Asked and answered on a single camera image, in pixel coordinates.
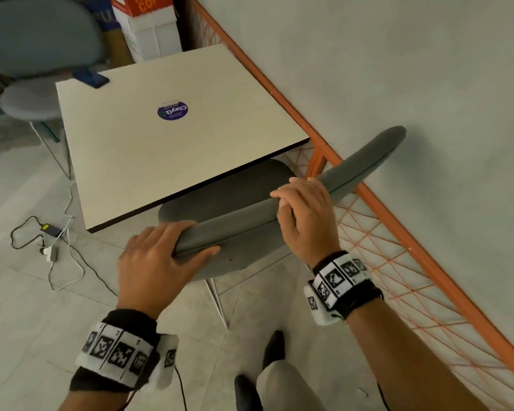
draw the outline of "chair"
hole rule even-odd
[[[363,146],[340,165],[319,176],[334,202],[354,191],[379,167],[405,138],[403,126],[391,127]],[[199,223],[185,231],[175,256],[186,259],[203,248],[220,245],[221,251],[194,277],[203,279],[221,320],[228,329],[214,278],[244,269],[284,245],[276,220],[278,200],[269,193],[288,183],[294,173],[277,160],[232,174],[210,185],[164,203],[158,219]]]
[[[7,115],[28,121],[42,143],[34,123],[59,142],[45,124],[61,118],[55,82],[69,79],[69,69],[106,59],[97,21],[76,1],[0,0],[0,74],[14,80],[0,94],[0,107]],[[70,165],[65,175],[71,177]]]

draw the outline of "black shoe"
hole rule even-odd
[[[247,376],[238,375],[234,378],[237,411],[262,411],[261,398],[257,388]]]
[[[275,360],[286,359],[286,342],[284,332],[275,331],[265,348],[265,356],[262,359],[262,368],[265,369]]]

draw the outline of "phone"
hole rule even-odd
[[[103,85],[106,85],[111,81],[106,76],[103,76],[89,68],[76,69],[72,72],[72,76],[80,82],[83,82],[95,89],[101,88]]]

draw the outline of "table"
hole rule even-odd
[[[222,45],[102,73],[57,83],[91,233],[308,141]]]

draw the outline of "floor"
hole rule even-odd
[[[51,144],[64,163],[63,142]],[[63,226],[69,181],[28,125],[0,118],[0,410],[57,409],[75,371],[75,357],[91,326],[114,308],[116,297],[86,269],[85,276],[56,293],[48,286],[48,264],[36,243],[10,247],[10,231],[29,215]],[[116,260],[128,238],[157,223],[149,210],[96,234],[84,230],[76,193],[71,242],[111,286]],[[15,234],[23,243],[37,234],[30,220]],[[61,244],[52,271],[54,288],[80,275]],[[382,410],[361,350],[346,325],[314,324],[302,286],[303,264],[281,248],[243,271],[218,278],[230,323],[223,327],[203,282],[189,284],[158,320],[163,333],[177,334],[177,366],[189,411],[235,410],[233,379],[256,378],[267,340],[275,329],[287,337],[287,356],[329,411]],[[183,410],[176,377],[164,391],[135,396],[131,411]]]

